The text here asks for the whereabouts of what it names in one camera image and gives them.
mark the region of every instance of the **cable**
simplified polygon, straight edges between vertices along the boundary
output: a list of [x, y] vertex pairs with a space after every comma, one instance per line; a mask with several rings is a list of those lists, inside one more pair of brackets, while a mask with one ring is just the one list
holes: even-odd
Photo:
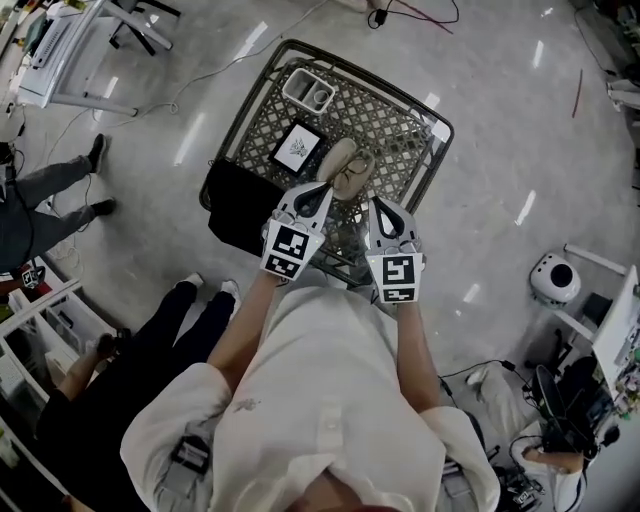
[[219, 75], [220, 73], [226, 71], [227, 69], [229, 69], [231, 66], [233, 66], [235, 63], [240, 62], [241, 60], [245, 60], [245, 59], [250, 59], [252, 57], [257, 57], [258, 55], [262, 54], [267, 48], [269, 48], [273, 43], [275, 43], [278, 39], [280, 39], [286, 32], [288, 32], [289, 30], [297, 27], [300, 23], [302, 23], [304, 20], [306, 20], [311, 14], [313, 14], [316, 10], [318, 10], [320, 7], [322, 7], [324, 4], [326, 4], [329, 0], [322, 0], [321, 2], [319, 2], [318, 4], [316, 4], [314, 7], [312, 7], [311, 9], [309, 9], [306, 13], [304, 13], [302, 15], [301, 18], [298, 19], [298, 21], [296, 21], [295, 23], [293, 23], [292, 25], [289, 25], [289, 27], [287, 27], [286, 29], [284, 29], [282, 32], [280, 32], [278, 35], [276, 35], [273, 39], [271, 39], [261, 50], [255, 52], [255, 53], [250, 53], [248, 55], [244, 55], [242, 57], [238, 57], [236, 59], [233, 59], [231, 62], [229, 62], [228, 64], [226, 64], [225, 66], [221, 67], [220, 69], [217, 69], [215, 71], [212, 71], [210, 73], [205, 73], [204, 75], [200, 75], [197, 76], [195, 78], [192, 78], [191, 80], [189, 80], [188, 82], [186, 82], [182, 87], [180, 87], [180, 89], [178, 89], [178, 92], [175, 94], [175, 96], [173, 97], [173, 100], [170, 102], [165, 102], [165, 103], [157, 103], [155, 105], [151, 105], [145, 112], [143, 112], [140, 115], [137, 115], [136, 117], [134, 117], [133, 119], [129, 119], [127, 121], [123, 121], [122, 123], [118, 123], [118, 124], [114, 124], [114, 125], [110, 125], [110, 126], [105, 126], [105, 128], [117, 128], [119, 126], [124, 126], [125, 124], [129, 124], [129, 123], [134, 123], [140, 119], [142, 119], [143, 117], [145, 117], [147, 114], [149, 114], [152, 110], [155, 110], [158, 107], [164, 107], [164, 106], [168, 106], [169, 107], [169, 113], [171, 113], [172, 115], [176, 115], [179, 110], [180, 110], [180, 106], [178, 105], [177, 101], [178, 98], [180, 97], [180, 95], [193, 83], [195, 82], [199, 82], [200, 80], [204, 80], [205, 78], [211, 78], [214, 77], [216, 75]]
[[25, 156], [24, 156], [24, 153], [23, 153], [22, 151], [20, 151], [19, 149], [15, 149], [15, 148], [14, 148], [14, 151], [15, 151], [16, 153], [20, 153], [20, 155], [22, 155], [22, 163], [20, 164], [20, 169], [18, 169], [18, 170], [16, 171], [16, 178], [17, 178], [18, 176], [20, 176], [20, 172], [22, 172], [22, 168], [24, 167], [24, 162], [25, 162], [26, 158], [25, 158]]
[[458, 407], [458, 404], [456, 403], [456, 399], [453, 398], [453, 391], [451, 391], [451, 388], [449, 387], [449, 384], [447, 384], [446, 381], [440, 376], [438, 376], [438, 379], [440, 379], [440, 385], [444, 389], [444, 392], [447, 395], [449, 395], [449, 398], [451, 398], [451, 401], [453, 402], [453, 405], [455, 406], [455, 408], [456, 409], [460, 409], [460, 407]]
[[415, 13], [421, 15], [421, 16], [424, 16], [425, 19], [427, 19], [431, 23], [435, 23], [436, 25], [453, 25], [454, 23], [458, 23], [458, 21], [460, 21], [460, 9], [458, 8], [458, 4], [456, 3], [456, 0], [451, 0], [451, 3], [453, 4], [453, 7], [456, 10], [456, 17], [453, 20], [450, 20], [450, 21], [435, 20], [431, 16], [429, 16], [428, 14], [425, 14], [424, 12], [422, 12], [420, 9], [417, 9], [417, 8], [413, 7], [412, 5], [409, 5], [404, 0], [395, 0], [395, 1], [398, 2], [399, 4], [404, 5], [407, 9], [411, 9], [413, 12], [415, 12]]
[[22, 133], [24, 132], [24, 129], [27, 125], [27, 114], [24, 111], [25, 106], [24, 105], [18, 105], [19, 107], [22, 107], [22, 123], [20, 123], [20, 128], [18, 128], [18, 133], [16, 134], [15, 137], [13, 137], [12, 139], [9, 139], [6, 142], [13, 142], [15, 141], [18, 137], [20, 137], [20, 135], [22, 135]]
[[[394, 1], [396, 1], [399, 4], [405, 6], [407, 9], [412, 10], [413, 12], [418, 14], [418, 16], [415, 16], [413, 14], [409, 14], [409, 13], [406, 13], [406, 12], [390, 10], [391, 4]], [[434, 25], [437, 25], [438, 27], [440, 27], [445, 32], [448, 32], [449, 34], [453, 34], [453, 32], [451, 32], [451, 30], [449, 30], [444, 25], [452, 25], [454, 23], [458, 23], [458, 21], [460, 21], [460, 9], [458, 8], [458, 4], [456, 3], [455, 0], [451, 0], [451, 3], [453, 4], [453, 6], [455, 7], [455, 10], [456, 10], [455, 18], [453, 20], [440, 21], [440, 20], [436, 20], [436, 19], [432, 18], [428, 14], [426, 14], [426, 13], [422, 12], [420, 9], [417, 9], [416, 7], [408, 4], [404, 0], [390, 0], [389, 3], [387, 4], [386, 9], [375, 9], [375, 10], [373, 10], [373, 11], [371, 11], [369, 13], [369, 16], [367, 17], [367, 25], [369, 25], [369, 28], [371, 28], [373, 30], [377, 30], [382, 25], [385, 24], [385, 22], [387, 21], [387, 16], [389, 14], [398, 14], [399, 16], [406, 16], [408, 18], [413, 18], [413, 19], [420, 20], [420, 21], [428, 21], [430, 23], [433, 23]], [[375, 19], [375, 22], [376, 22], [375, 26], [371, 24], [371, 18], [372, 17], [374, 17], [374, 19]]]
[[484, 366], [485, 364], [489, 364], [489, 363], [500, 363], [500, 364], [502, 364], [503, 362], [504, 361], [501, 361], [500, 359], [489, 359], [488, 361], [483, 361], [482, 363], [478, 363], [478, 364], [474, 364], [473, 366], [469, 366], [469, 368], [465, 368], [464, 370], [460, 370], [459, 372], [449, 373], [448, 375], [439, 375], [438, 377], [440, 377], [441, 379], [448, 379], [449, 377], [455, 377], [456, 375], [460, 375], [461, 373], [468, 372], [469, 370], [473, 370], [474, 368], [477, 368], [478, 366]]
[[49, 155], [47, 156], [47, 165], [49, 165], [49, 160], [51, 160], [51, 155], [53, 154], [53, 150], [56, 149], [56, 146], [58, 145], [58, 143], [60, 142], [60, 140], [62, 139], [62, 137], [64, 137], [64, 134], [67, 133], [67, 130], [69, 130], [69, 128], [71, 127], [71, 125], [73, 123], [76, 122], [76, 120], [85, 112], [91, 110], [90, 108], [85, 108], [82, 112], [80, 112], [79, 114], [77, 114], [71, 121], [69, 121], [69, 124], [66, 126], [66, 128], [64, 130], [62, 130], [62, 133], [60, 134], [60, 136], [56, 139], [56, 141], [53, 143], [53, 146], [51, 146], [51, 151], [49, 151]]
[[600, 61], [598, 60], [598, 57], [596, 57], [596, 54], [593, 53], [593, 50], [591, 49], [591, 47], [589, 46], [589, 43], [587, 43], [587, 38], [584, 35], [584, 32], [582, 31], [582, 27], [580, 26], [580, 23], [578, 23], [578, 13], [584, 9], [586, 9], [588, 7], [588, 5], [585, 5], [583, 7], [579, 7], [578, 9], [575, 9], [573, 11], [573, 19], [576, 23], [576, 27], [578, 27], [578, 31], [580, 32], [580, 35], [582, 36], [582, 40], [584, 41], [584, 45], [587, 47], [587, 50], [589, 50], [589, 53], [591, 54], [591, 56], [593, 57], [593, 60], [596, 61], [596, 64], [598, 65], [598, 67], [600, 68], [600, 71], [602, 71], [603, 73], [606, 73], [609, 76], [618, 76], [618, 74], [614, 71], [611, 71], [610, 69], [604, 69], [602, 67], [602, 65], [600, 64]]

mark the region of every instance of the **framed picture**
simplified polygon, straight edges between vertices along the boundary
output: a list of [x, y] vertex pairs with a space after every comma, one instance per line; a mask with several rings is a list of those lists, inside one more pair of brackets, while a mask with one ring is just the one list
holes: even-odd
[[269, 160], [288, 173], [300, 176], [325, 139], [318, 130], [296, 119], [273, 148]]

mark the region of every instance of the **beige shoe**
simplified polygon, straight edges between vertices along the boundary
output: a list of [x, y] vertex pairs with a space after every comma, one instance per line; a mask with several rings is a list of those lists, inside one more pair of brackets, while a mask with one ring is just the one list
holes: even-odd
[[340, 169], [349, 163], [356, 151], [358, 151], [358, 145], [353, 139], [340, 139], [322, 160], [316, 179], [331, 181]]
[[358, 195], [376, 168], [376, 159], [366, 149], [359, 149], [333, 179], [333, 197], [350, 201]]
[[375, 169], [375, 158], [349, 138], [340, 139], [320, 164], [317, 180], [333, 182], [333, 197], [353, 199]]

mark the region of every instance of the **desk leg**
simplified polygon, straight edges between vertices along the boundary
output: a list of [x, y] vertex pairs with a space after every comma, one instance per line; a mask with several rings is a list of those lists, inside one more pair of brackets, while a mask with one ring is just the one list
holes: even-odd
[[615, 272], [616, 274], [620, 274], [621, 276], [627, 275], [627, 269], [622, 265], [618, 265], [613, 261], [609, 261], [602, 256], [598, 256], [597, 254], [593, 254], [592, 252], [585, 251], [580, 247], [576, 247], [575, 245], [565, 244], [564, 250], [568, 253], [575, 254], [576, 256], [588, 260], [591, 263], [595, 263], [596, 265], [600, 265], [601, 267], [608, 268], [609, 270]]
[[584, 336], [589, 341], [591, 341], [591, 338], [593, 337], [593, 333], [589, 329], [587, 329], [584, 325], [582, 325], [580, 322], [578, 322], [575, 318], [573, 318], [571, 315], [565, 313], [561, 309], [554, 309], [553, 314], [556, 315], [560, 320], [562, 320], [565, 324], [571, 327], [578, 334], [580, 334], [581, 336]]
[[107, 11], [109, 14], [111, 14], [111, 16], [121, 19], [127, 25], [135, 28], [138, 32], [142, 32], [145, 36], [148, 36], [150, 39], [153, 39], [156, 43], [158, 43], [160, 46], [162, 46], [166, 50], [171, 50], [171, 48], [173, 48], [173, 43], [171, 41], [169, 41], [168, 39], [165, 39], [160, 34], [158, 34], [155, 30], [147, 27], [147, 25], [145, 25], [145, 23], [142, 20], [139, 20], [138, 18], [128, 13], [124, 9], [121, 9], [120, 7], [113, 4], [112, 2], [109, 2], [109, 1], [105, 2], [103, 9]]
[[138, 113], [137, 108], [122, 107], [103, 98], [84, 98], [82, 96], [71, 96], [70, 94], [54, 94], [51, 97], [51, 103], [74, 105], [76, 107], [95, 108], [96, 110], [106, 110], [108, 112], [115, 112], [116, 114], [124, 114], [131, 117], [135, 116]]

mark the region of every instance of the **person's leg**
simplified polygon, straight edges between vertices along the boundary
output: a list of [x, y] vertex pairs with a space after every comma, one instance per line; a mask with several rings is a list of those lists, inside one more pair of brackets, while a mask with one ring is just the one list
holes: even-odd
[[78, 156], [69, 162], [48, 165], [18, 180], [27, 208], [35, 208], [49, 196], [68, 189], [89, 173], [99, 173], [108, 140], [102, 134], [96, 136], [87, 156]]
[[503, 440], [510, 443], [527, 426], [527, 418], [513, 390], [503, 375], [502, 367], [490, 363], [482, 381], [480, 394], [487, 405], [489, 419]]
[[159, 349], [169, 350], [189, 308], [196, 300], [198, 284], [180, 281], [164, 296], [158, 310], [142, 326], [135, 336], [122, 349], [122, 355], [128, 351], [136, 353], [157, 353]]
[[133, 418], [164, 388], [171, 346], [197, 291], [194, 280], [180, 281], [120, 355], [78, 397], [78, 410], [87, 424], [109, 421], [114, 435], [122, 437]]
[[173, 347], [169, 382], [192, 364], [206, 362], [213, 347], [227, 328], [235, 304], [234, 296], [226, 291], [218, 292], [211, 299], [193, 327]]
[[16, 186], [28, 208], [35, 208], [49, 196], [68, 189], [92, 170], [86, 156], [79, 156], [70, 162], [48, 165], [18, 180]]
[[[91, 206], [84, 206], [63, 217], [54, 217], [40, 212], [29, 212], [29, 215], [33, 226], [33, 245], [29, 252], [29, 258], [44, 254], [58, 242], [71, 236], [96, 217], [96, 213]], [[30, 239], [30, 229], [31, 226], [24, 232], [25, 246]]]

